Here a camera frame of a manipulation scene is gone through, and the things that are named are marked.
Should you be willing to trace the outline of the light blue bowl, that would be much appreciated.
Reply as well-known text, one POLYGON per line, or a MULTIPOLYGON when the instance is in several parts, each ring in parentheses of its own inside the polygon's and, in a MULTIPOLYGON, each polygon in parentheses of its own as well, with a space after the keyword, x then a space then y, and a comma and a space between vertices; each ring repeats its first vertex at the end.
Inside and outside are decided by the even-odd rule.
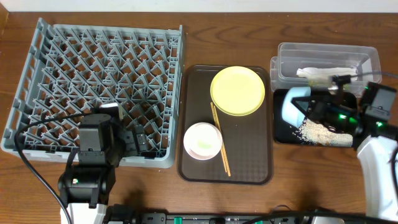
POLYGON ((282 104, 282 119, 291 126, 299 128, 305 119, 305 115, 293 105, 292 99, 295 97, 310 96, 310 94, 311 88, 309 86, 291 88, 287 92, 282 104))

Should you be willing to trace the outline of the white rice leftovers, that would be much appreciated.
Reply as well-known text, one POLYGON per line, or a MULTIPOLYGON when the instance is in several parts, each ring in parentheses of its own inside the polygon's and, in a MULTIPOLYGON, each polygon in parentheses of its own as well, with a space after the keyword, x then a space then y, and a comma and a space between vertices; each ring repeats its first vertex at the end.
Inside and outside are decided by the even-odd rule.
POLYGON ((352 135, 333 133, 322 124, 314 123, 309 119, 304 120, 295 135, 300 140, 315 145, 351 147, 353 144, 352 135))

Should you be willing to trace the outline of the white paper napkin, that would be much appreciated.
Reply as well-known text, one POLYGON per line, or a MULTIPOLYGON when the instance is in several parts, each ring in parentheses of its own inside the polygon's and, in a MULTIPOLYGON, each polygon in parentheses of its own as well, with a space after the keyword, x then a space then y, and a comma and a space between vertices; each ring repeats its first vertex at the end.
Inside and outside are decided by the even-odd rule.
POLYGON ((310 80, 328 80, 330 77, 335 75, 356 75, 355 68, 299 68, 296 75, 300 78, 307 78, 310 80))

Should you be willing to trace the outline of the white pink cup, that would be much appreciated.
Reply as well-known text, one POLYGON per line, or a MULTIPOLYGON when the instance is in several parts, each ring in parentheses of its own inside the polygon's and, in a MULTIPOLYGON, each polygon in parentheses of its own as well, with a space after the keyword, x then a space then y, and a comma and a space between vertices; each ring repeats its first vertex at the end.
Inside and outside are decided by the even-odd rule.
POLYGON ((216 128, 210 123, 196 123, 190 126, 184 134, 183 146, 185 152, 196 160, 212 159, 220 152, 216 139, 216 128))

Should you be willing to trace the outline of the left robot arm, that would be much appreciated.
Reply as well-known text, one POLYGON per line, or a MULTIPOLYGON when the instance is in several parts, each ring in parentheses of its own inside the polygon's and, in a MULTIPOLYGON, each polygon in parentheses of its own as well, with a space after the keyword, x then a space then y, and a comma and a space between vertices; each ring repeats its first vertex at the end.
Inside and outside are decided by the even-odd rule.
POLYGON ((116 182, 115 169, 125 156, 148 148, 144 127, 127 129, 118 116, 91 114, 82 118, 80 148, 68 158, 58 189, 65 211, 62 223, 102 223, 109 194, 116 182))

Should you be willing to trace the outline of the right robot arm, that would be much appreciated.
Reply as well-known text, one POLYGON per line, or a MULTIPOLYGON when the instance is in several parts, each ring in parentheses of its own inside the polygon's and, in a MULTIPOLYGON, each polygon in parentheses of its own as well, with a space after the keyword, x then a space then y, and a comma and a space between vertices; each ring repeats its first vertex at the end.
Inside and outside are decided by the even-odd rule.
POLYGON ((295 127, 305 119, 329 131, 349 134, 364 175, 366 215, 397 220, 397 127, 388 123, 396 89, 370 82, 356 109, 343 106, 344 92, 313 94, 309 87, 291 88, 282 118, 295 127))

